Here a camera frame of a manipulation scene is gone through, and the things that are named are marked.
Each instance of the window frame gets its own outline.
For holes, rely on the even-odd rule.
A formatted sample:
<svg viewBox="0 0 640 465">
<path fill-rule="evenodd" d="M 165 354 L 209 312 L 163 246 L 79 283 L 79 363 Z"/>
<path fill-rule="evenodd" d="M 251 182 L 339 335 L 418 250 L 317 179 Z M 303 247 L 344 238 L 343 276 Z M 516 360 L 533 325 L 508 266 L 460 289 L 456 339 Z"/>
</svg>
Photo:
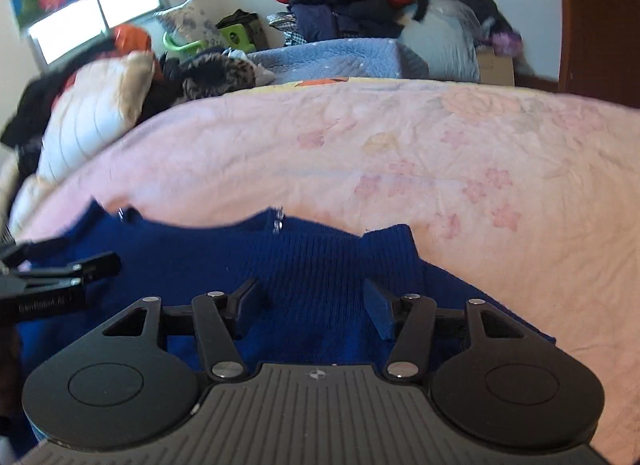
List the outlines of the window frame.
<svg viewBox="0 0 640 465">
<path fill-rule="evenodd" d="M 50 64 L 47 63 L 47 61 L 46 61 L 46 59 L 44 57 L 44 53 L 42 52 L 42 49 L 40 48 L 40 43 L 38 42 L 37 37 L 31 35 L 29 29 L 26 30 L 26 36 L 27 36 L 27 40 L 28 40 L 28 43 L 29 43 L 29 47 L 30 47 L 30 49 L 31 49 L 31 51 L 33 53 L 33 56 L 34 56 L 35 60 L 36 60 L 36 64 L 38 65 L 38 68 L 40 69 L 40 71 L 42 73 L 57 69 L 57 67 L 64 65 L 67 61 L 69 61 L 71 58 L 73 58 L 78 53 L 89 49 L 90 47 L 92 47 L 95 44 L 98 44 L 98 42 L 104 40 L 105 38 L 107 38 L 110 35 L 111 31 L 113 31 L 113 28 L 110 28 L 108 23 L 107 23 L 107 18 L 105 17 L 104 12 L 102 10 L 102 5 L 100 4 L 100 0 L 96 0 L 96 1 L 98 3 L 98 8 L 100 9 L 100 14 L 102 15 L 102 23 L 103 23 L 103 30 L 104 31 L 101 34 L 99 34 L 99 35 L 89 39 L 88 41 L 83 42 L 82 44 L 76 46 L 75 48 L 72 48 L 71 50 L 67 51 L 64 55 L 62 55 L 59 58 L 55 59 Z M 162 10 L 166 10 L 168 8 L 167 0 L 158 0 L 158 1 L 159 1 L 159 5 L 154 10 L 150 10 L 149 12 L 142 13 L 141 15 L 136 16 L 133 19 L 130 19 L 130 20 L 128 20 L 126 22 L 123 22 L 121 24 L 143 25 L 145 22 L 151 21 L 153 19 L 153 16 L 154 16 L 155 13 L 162 12 Z"/>
</svg>

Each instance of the blue quilted blanket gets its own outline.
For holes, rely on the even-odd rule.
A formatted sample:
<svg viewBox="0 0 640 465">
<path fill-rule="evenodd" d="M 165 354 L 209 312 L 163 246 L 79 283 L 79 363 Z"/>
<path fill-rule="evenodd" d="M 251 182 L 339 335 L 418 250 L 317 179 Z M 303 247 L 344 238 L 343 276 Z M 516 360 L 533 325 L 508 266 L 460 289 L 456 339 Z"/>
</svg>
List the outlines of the blue quilted blanket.
<svg viewBox="0 0 640 465">
<path fill-rule="evenodd" d="M 331 77 L 429 79 L 427 63 L 390 39 L 338 39 L 260 51 L 249 59 L 276 75 L 273 84 Z"/>
</svg>

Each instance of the floral bedsheet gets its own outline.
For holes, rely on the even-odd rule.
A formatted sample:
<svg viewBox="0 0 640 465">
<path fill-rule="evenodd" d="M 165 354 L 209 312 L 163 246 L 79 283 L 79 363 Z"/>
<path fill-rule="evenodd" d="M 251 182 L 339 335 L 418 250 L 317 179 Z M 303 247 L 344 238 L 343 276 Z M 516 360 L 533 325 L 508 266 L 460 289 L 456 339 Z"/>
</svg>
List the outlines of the floral bedsheet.
<svg viewBox="0 0 640 465">
<path fill-rule="evenodd" d="M 92 196 L 184 226 L 269 206 L 359 234 L 408 223 L 425 260 L 596 372 L 607 405 L 594 445 L 630 465 L 640 457 L 639 148 L 640 112 L 574 96 L 289 84 L 147 122 L 69 178 L 23 236 L 60 232 Z"/>
</svg>

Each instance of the white quilted coat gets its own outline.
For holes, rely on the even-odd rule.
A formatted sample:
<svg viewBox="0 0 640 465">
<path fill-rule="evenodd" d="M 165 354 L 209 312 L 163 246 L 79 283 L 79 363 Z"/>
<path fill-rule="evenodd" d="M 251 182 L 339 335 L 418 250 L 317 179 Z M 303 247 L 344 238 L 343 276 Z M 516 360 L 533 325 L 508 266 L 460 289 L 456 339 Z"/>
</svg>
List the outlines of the white quilted coat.
<svg viewBox="0 0 640 465">
<path fill-rule="evenodd" d="M 14 236 L 60 183 L 136 125 L 153 74 L 150 52 L 97 60 L 78 71 L 51 113 L 38 170 L 15 199 L 8 225 Z"/>
</svg>

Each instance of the leopard print fabric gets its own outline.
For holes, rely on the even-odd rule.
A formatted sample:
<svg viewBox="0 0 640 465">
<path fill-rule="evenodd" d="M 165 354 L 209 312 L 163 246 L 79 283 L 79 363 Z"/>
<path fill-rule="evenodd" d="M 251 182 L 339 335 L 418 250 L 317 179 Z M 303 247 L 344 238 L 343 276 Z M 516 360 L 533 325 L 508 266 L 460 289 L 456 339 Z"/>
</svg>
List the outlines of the leopard print fabric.
<svg viewBox="0 0 640 465">
<path fill-rule="evenodd" d="M 198 100 L 255 88 L 253 66 L 220 53 L 203 53 L 182 68 L 184 100 Z"/>
</svg>

